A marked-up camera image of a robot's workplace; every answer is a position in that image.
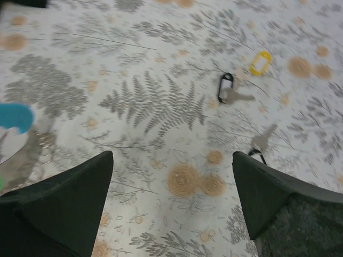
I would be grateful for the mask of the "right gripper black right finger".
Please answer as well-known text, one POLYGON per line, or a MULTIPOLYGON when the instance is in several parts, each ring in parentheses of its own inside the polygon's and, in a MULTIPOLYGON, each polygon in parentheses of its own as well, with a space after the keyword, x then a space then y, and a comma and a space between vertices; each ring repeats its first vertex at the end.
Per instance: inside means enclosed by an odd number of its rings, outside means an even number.
POLYGON ((233 173, 259 256, 342 256, 342 194, 306 183, 243 152, 233 173))

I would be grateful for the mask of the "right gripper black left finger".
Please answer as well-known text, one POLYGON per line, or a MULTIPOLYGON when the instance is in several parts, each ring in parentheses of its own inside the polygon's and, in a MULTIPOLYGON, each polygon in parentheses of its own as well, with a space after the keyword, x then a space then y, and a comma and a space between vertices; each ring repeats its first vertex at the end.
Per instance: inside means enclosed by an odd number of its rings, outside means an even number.
POLYGON ((113 154, 1 196, 1 256, 91 256, 113 154))

